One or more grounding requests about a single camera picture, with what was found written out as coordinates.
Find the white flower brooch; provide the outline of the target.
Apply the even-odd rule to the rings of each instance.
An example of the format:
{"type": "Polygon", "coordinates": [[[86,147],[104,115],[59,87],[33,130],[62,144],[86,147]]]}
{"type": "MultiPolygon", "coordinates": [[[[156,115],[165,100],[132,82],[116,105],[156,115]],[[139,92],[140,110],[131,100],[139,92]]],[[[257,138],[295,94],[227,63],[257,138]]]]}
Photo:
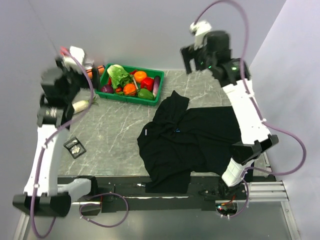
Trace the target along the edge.
{"type": "Polygon", "coordinates": [[[78,147],[77,145],[73,146],[70,151],[73,155],[78,154],[80,152],[80,147],[78,147]]]}

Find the black t-shirt garment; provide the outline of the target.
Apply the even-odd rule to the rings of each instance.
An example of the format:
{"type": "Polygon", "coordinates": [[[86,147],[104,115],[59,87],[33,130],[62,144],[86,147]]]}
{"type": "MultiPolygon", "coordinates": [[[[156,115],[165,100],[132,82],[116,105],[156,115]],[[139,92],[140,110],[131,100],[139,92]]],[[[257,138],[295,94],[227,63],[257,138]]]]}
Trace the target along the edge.
{"type": "Polygon", "coordinates": [[[241,131],[231,106],[189,108],[189,98],[173,91],[147,123],[137,145],[150,182],[149,193],[186,193],[191,172],[219,176],[231,160],[241,131]]]}

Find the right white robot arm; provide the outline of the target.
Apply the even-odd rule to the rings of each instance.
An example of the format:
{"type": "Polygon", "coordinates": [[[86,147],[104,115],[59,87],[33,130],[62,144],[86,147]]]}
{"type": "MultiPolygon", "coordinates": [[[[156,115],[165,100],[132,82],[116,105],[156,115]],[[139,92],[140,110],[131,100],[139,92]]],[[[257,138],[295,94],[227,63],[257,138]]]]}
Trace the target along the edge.
{"type": "Polygon", "coordinates": [[[227,200],[235,195],[235,186],[244,179],[247,169],[279,139],[263,125],[250,72],[241,58],[232,58],[229,34],[206,30],[196,31],[194,36],[194,43],[180,50],[186,73],[192,72],[191,60],[197,71],[211,71],[231,103],[241,132],[240,141],[231,146],[231,159],[221,176],[224,183],[218,187],[219,195],[227,200]]]}

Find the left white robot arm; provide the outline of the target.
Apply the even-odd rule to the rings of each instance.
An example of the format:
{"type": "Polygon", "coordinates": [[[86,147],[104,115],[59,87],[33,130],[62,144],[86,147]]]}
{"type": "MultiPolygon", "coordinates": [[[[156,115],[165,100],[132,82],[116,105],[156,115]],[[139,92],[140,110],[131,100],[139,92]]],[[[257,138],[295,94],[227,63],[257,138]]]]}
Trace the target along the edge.
{"type": "Polygon", "coordinates": [[[29,216],[65,217],[71,204],[81,197],[87,201],[99,195],[92,176],[80,176],[63,187],[58,186],[62,149],[73,117],[73,100],[81,89],[94,90],[100,85],[99,71],[89,77],[83,61],[65,53],[55,59],[56,66],[41,75],[43,93],[37,111],[37,146],[29,179],[21,194],[14,195],[12,205],[29,216]]]}

